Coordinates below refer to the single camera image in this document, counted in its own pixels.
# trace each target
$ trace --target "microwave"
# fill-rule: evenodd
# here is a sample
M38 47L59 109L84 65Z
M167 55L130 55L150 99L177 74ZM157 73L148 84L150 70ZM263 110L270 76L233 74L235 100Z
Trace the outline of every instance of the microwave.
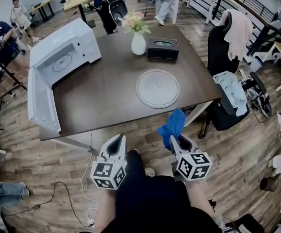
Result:
M61 131L52 86L84 63L99 58L94 32L80 18L34 46L28 74L29 120L50 131Z

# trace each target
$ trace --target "tissue box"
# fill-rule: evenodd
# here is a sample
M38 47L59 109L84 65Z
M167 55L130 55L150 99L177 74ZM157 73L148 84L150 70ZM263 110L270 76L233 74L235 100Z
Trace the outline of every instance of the tissue box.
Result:
M179 49L177 40L153 38L148 39L148 58L163 58L176 60L178 57Z

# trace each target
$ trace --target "black pants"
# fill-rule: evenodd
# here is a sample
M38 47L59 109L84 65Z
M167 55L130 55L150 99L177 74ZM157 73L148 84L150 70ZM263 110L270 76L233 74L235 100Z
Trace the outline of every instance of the black pants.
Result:
M116 192L116 217L125 217L133 212L139 203L157 200L173 202L177 206L190 207L189 197L183 182L175 182L170 176L146 176L139 153L131 150L126 156L126 177Z
M112 34L113 31L116 29L116 23L109 12L109 3L103 1L101 9L97 9L97 13L102 20L103 27L107 34Z

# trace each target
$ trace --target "white vase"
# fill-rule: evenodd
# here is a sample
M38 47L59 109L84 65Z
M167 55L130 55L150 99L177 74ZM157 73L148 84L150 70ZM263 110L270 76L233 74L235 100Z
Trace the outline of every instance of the white vase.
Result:
M142 55L146 52L146 41L140 32L134 32L132 39L132 52L136 55Z

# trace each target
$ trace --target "plug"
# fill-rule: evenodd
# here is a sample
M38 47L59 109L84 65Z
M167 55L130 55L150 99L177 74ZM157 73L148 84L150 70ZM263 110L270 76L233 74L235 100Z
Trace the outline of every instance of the plug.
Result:
M278 125L281 125L281 113L277 111Z
M87 223L88 223L88 225L89 225L90 227L94 227L95 220L92 219L92 218L90 218L90 219L87 220Z
M35 205L35 206L33 207L33 210L36 211L36 210L38 210L39 208L40 208L40 205L37 204L37 205Z

